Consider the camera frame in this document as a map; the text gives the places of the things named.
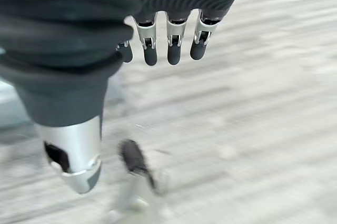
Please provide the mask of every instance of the prosthetic hand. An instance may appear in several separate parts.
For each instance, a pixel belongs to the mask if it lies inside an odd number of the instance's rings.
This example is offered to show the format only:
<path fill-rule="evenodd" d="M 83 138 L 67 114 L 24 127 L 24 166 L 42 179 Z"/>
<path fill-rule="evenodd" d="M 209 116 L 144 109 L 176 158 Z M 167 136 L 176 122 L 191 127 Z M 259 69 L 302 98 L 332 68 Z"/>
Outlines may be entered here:
<path fill-rule="evenodd" d="M 186 21 L 199 9 L 191 57 L 199 60 L 234 0 L 0 0 L 0 76 L 36 124 L 49 163 L 76 192 L 101 169 L 103 101 L 110 76 L 132 60 L 133 16 L 155 65 L 156 13 L 166 11 L 167 58 L 180 60 Z"/>

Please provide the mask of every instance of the black fingertip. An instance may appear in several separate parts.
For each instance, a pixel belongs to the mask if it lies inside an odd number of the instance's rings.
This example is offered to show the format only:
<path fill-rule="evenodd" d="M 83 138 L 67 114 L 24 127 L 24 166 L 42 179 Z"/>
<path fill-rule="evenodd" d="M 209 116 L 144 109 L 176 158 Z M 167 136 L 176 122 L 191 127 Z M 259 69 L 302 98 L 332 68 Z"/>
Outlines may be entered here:
<path fill-rule="evenodd" d="M 176 65 L 180 61 L 180 46 L 174 43 L 167 48 L 167 60 L 171 65 Z"/>
<path fill-rule="evenodd" d="M 144 50 L 144 58 L 145 62 L 153 66 L 157 63 L 157 51 L 156 48 L 151 48 L 151 46 L 148 46 L 147 49 Z"/>
<path fill-rule="evenodd" d="M 123 61 L 125 63 L 131 62 L 133 56 L 132 56 L 132 50 L 131 50 L 130 45 L 128 45 L 127 47 L 125 47 L 124 45 L 121 45 L 118 51 L 123 55 Z"/>
<path fill-rule="evenodd" d="M 203 40 L 200 40 L 198 44 L 196 44 L 195 41 L 193 40 L 190 54 L 194 60 L 201 59 L 204 56 L 205 51 L 206 45 L 204 45 Z"/>

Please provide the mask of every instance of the gray floor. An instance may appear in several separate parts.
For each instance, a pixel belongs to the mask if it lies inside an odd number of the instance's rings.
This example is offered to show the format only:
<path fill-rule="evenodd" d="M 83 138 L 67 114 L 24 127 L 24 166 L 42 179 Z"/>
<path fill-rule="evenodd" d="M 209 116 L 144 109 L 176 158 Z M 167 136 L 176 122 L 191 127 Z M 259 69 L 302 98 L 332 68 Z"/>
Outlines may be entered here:
<path fill-rule="evenodd" d="M 106 106 L 95 190 L 72 193 L 31 126 L 3 130 L 0 223 L 101 223 L 123 182 L 124 137 L 171 176 L 165 223 L 336 223 L 337 0 L 236 0 L 199 62 L 193 13 L 177 66 L 158 18 L 158 65 L 135 35 L 125 101 Z"/>

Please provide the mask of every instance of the metal finger segment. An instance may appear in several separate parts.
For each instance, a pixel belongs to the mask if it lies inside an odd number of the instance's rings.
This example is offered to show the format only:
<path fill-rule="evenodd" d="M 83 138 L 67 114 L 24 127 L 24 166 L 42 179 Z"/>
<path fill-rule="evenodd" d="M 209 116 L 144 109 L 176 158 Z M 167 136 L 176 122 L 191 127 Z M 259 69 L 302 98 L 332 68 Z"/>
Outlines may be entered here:
<path fill-rule="evenodd" d="M 157 63 L 156 52 L 156 14 L 134 18 L 140 41 L 144 49 L 145 62 L 153 66 Z"/>
<path fill-rule="evenodd" d="M 167 60 L 171 65 L 180 61 L 180 49 L 190 12 L 166 13 Z"/>
<path fill-rule="evenodd" d="M 191 57 L 194 60 L 203 57 L 212 34 L 226 13 L 227 11 L 199 10 L 191 47 Z"/>

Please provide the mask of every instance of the wooden floor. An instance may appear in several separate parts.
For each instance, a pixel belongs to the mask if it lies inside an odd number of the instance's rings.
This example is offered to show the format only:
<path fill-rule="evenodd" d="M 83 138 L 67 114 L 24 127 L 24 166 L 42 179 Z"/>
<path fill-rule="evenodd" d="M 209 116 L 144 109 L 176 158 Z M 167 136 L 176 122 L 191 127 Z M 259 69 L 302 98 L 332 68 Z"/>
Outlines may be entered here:
<path fill-rule="evenodd" d="M 104 168 L 79 196 L 47 165 L 31 126 L 0 134 L 0 223 L 102 223 L 123 183 L 116 144 L 138 141 L 170 175 L 164 223 L 337 223 L 337 0 L 236 0 L 205 57 L 119 72 L 125 100 L 106 104 Z"/>

